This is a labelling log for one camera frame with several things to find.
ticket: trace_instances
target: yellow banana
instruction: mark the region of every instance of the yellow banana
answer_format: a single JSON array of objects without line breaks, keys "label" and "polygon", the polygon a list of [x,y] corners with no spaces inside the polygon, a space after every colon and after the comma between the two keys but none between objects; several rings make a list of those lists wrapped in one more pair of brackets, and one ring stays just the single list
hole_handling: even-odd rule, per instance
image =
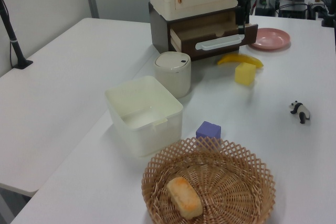
[{"label": "yellow banana", "polygon": [[260,60],[258,60],[257,58],[252,57],[250,55],[238,54],[236,52],[224,55],[217,62],[217,65],[225,63],[225,62],[232,62],[232,61],[250,63],[250,64],[253,64],[253,65],[256,65],[257,68],[262,68],[264,66],[264,64]]}]

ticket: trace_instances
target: yellow block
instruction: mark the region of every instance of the yellow block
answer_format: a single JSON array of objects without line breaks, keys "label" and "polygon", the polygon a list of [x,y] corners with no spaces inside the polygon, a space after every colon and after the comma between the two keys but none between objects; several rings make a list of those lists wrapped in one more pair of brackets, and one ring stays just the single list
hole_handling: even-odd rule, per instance
[{"label": "yellow block", "polygon": [[256,65],[252,65],[246,62],[242,62],[236,67],[235,81],[249,86],[256,76]]}]

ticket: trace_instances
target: bread loaf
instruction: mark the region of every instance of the bread loaf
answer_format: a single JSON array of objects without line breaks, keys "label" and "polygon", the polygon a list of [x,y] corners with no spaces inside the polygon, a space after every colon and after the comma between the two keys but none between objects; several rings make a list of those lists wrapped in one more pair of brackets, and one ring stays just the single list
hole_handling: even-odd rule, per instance
[{"label": "bread loaf", "polygon": [[185,219],[189,220],[203,213],[201,199],[185,178],[177,177],[169,181],[167,191],[172,203]]}]

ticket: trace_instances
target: purple cube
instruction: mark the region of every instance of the purple cube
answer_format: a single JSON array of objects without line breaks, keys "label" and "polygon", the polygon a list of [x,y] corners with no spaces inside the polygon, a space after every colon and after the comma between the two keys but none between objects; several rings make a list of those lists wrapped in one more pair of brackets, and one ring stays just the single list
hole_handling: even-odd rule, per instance
[{"label": "purple cube", "polygon": [[221,127],[216,125],[216,124],[212,124],[209,122],[204,121],[202,123],[202,125],[198,128],[198,130],[196,131],[196,138],[199,137],[209,137],[209,138],[217,138],[220,139],[221,137]]}]

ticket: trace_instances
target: white handle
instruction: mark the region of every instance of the white handle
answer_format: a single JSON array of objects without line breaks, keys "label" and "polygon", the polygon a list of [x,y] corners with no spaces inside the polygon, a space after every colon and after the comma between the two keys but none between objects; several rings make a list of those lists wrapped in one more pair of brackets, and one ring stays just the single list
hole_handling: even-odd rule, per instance
[{"label": "white handle", "polygon": [[199,42],[196,44],[195,48],[197,50],[212,50],[221,47],[228,47],[236,44],[242,43],[242,40],[245,38],[244,34],[236,34],[223,38],[212,39],[208,41]]}]

